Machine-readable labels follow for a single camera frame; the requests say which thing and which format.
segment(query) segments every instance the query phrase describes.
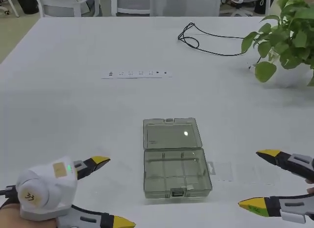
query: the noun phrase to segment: white power strip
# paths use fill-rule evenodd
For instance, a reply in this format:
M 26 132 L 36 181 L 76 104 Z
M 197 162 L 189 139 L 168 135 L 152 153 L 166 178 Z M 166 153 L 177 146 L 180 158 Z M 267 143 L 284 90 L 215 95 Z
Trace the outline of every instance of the white power strip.
M 115 79 L 115 78 L 164 78 L 172 77 L 168 71 L 128 71 L 128 72 L 109 72 L 102 79 Z

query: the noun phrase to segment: table surface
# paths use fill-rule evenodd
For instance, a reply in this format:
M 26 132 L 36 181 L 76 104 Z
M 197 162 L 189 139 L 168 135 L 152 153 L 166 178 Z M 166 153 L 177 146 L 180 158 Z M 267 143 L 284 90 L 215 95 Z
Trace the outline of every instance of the table surface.
M 221 57 L 177 41 L 189 23 L 245 36 L 260 18 L 43 18 L 0 65 L 0 187 L 31 166 L 69 155 L 111 157 L 80 181 L 75 204 L 125 216 L 138 228 L 299 227 L 238 207 L 246 198 L 300 195 L 303 179 L 255 155 L 313 155 L 314 92 L 258 83 L 249 51 Z M 203 48 L 238 53 L 240 40 L 197 35 Z M 102 79 L 108 72 L 168 71 L 172 78 Z M 269 168 L 275 185 L 213 180 L 202 201 L 151 201 L 143 193 L 142 121 L 196 118 L 207 161 Z

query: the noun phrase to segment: black cable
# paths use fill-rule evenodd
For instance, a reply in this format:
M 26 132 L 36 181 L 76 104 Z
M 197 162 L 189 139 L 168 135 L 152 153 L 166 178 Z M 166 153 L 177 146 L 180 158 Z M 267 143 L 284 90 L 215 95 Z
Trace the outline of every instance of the black cable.
M 221 55 L 221 56 L 236 56 L 236 55 L 242 55 L 244 54 L 245 52 L 242 52 L 242 53 L 238 53 L 238 54 L 220 54 L 220 53 L 215 53 L 215 52 L 212 52 L 212 51 L 207 51 L 207 50 L 204 50 L 204 49 L 201 49 L 199 48 L 200 47 L 200 43 L 199 41 L 196 39 L 196 38 L 193 38 L 193 37 L 186 37 L 184 34 L 185 32 L 187 32 L 189 29 L 195 27 L 198 31 L 206 34 L 206 35 L 210 35 L 210 36 L 214 36 L 214 37 L 219 37 L 219 38 L 235 38 L 235 39 L 243 39 L 241 37 L 233 37 L 233 36 L 222 36 L 222 35 L 216 35 L 216 34 L 211 34 L 211 33 L 207 33 L 201 29 L 199 29 L 195 23 L 192 23 L 190 22 L 184 29 L 183 31 L 178 35 L 178 40 L 187 44 L 190 48 L 193 48 L 193 49 L 196 49 L 196 50 L 199 50 L 199 51 L 203 51 L 203 52 L 206 52 L 206 53 L 210 53 L 210 54 L 213 54 L 213 55 Z M 192 44 L 190 44 L 189 42 L 186 41 L 186 39 L 192 39 L 194 40 L 196 43 L 197 43 L 197 46 L 194 46 Z
M 15 185 L 9 185 L 4 190 L 0 190 L 0 196 L 5 195 L 6 198 L 15 197 L 17 194 Z

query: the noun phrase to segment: white chair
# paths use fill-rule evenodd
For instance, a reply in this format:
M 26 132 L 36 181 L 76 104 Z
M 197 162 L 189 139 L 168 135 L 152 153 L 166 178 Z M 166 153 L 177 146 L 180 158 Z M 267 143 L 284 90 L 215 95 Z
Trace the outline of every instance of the white chair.
M 240 16 L 252 16 L 253 12 L 241 8 L 241 4 L 244 2 L 252 2 L 258 0 L 231 0 L 232 3 L 237 4 L 238 7 L 233 9 L 227 9 L 220 11 L 220 14 L 231 13 L 231 16 L 240 15 Z M 270 0 L 263 0 L 263 3 L 266 3 L 265 15 L 269 15 L 270 10 Z
M 12 7 L 12 10 L 13 10 L 15 16 L 16 16 L 16 17 L 20 17 L 20 15 L 18 14 L 18 12 L 17 12 L 17 10 L 16 10 L 16 8 L 15 8 L 15 6 L 14 6 L 12 0 L 8 0 L 8 2 L 9 2 L 9 4 L 10 4 L 10 6 Z M 9 11 L 8 8 L 6 8 L 6 7 L 0 5 L 0 10 L 3 10 L 6 15 L 10 15 L 10 11 Z
M 117 13 L 150 14 L 151 0 L 111 0 L 111 15 Z
M 41 17 L 93 17 L 100 14 L 100 0 L 37 0 Z

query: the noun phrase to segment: white flower pot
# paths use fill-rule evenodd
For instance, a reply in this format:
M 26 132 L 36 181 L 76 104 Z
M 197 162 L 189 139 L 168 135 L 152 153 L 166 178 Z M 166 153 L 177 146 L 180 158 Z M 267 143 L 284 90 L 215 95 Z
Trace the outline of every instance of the white flower pot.
M 268 57 L 262 58 L 259 62 L 268 61 Z M 270 61 L 277 66 L 274 75 L 266 82 L 267 85 L 287 87 L 304 87 L 309 84 L 313 77 L 313 70 L 309 65 L 300 64 L 294 69 L 286 70 L 281 66 L 279 58 Z M 250 71 L 255 73 L 255 65 L 250 66 Z

